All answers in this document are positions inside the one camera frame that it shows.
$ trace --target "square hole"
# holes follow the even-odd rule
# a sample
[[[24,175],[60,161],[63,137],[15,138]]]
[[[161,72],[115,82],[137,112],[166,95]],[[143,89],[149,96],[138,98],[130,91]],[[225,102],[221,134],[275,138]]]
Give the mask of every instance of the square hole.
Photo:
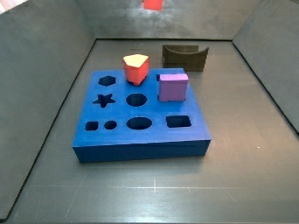
[[[169,128],[191,127],[191,119],[187,115],[169,115],[166,117]]]
[[[86,130],[98,130],[99,129],[99,122],[87,122],[86,124]]]

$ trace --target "hole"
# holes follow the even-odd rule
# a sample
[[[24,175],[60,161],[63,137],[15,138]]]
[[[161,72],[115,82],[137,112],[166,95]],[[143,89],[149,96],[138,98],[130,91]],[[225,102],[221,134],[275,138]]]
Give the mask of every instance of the hole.
[[[99,94],[98,99],[93,103],[95,104],[98,103],[101,107],[105,108],[110,103],[117,102],[111,97],[113,94],[109,95]]]
[[[86,124],[87,131],[97,130],[98,128],[99,128],[99,122],[87,122]]]
[[[146,104],[147,98],[143,94],[131,94],[127,98],[126,98],[126,102],[129,105],[134,106],[134,107],[141,107]]]
[[[166,117],[169,128],[191,127],[191,119],[187,115],[169,115]]]
[[[115,121],[109,121],[105,124],[105,127],[107,130],[113,130],[118,126],[118,123]]]
[[[109,75],[98,80],[98,84],[106,87],[111,86],[117,84],[117,78]]]
[[[151,125],[153,121],[143,116],[130,119],[126,123],[126,126],[133,130],[146,130]]]

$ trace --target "dark brown block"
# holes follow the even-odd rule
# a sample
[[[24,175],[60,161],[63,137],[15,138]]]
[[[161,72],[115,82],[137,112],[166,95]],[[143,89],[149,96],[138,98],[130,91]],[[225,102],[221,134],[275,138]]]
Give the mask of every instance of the dark brown block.
[[[202,72],[210,48],[199,52],[198,45],[163,45],[163,67],[182,67],[185,71]]]

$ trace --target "star-shaped hole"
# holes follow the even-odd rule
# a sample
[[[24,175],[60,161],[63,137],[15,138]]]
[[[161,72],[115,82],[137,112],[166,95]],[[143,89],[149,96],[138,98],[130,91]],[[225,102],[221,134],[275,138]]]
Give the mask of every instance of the star-shaped hole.
[[[105,108],[110,103],[117,102],[114,99],[111,99],[111,97],[113,97],[113,94],[109,94],[109,95],[99,94],[98,99],[93,103],[95,104],[98,103],[101,107]]]

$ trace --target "shape sorter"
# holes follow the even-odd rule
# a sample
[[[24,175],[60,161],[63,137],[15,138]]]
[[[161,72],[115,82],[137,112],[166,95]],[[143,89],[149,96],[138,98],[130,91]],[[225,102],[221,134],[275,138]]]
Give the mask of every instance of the shape sorter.
[[[150,69],[141,86],[125,70],[94,72],[72,145],[82,163],[206,154],[211,134],[191,85],[185,101],[159,101],[162,74],[185,71]]]

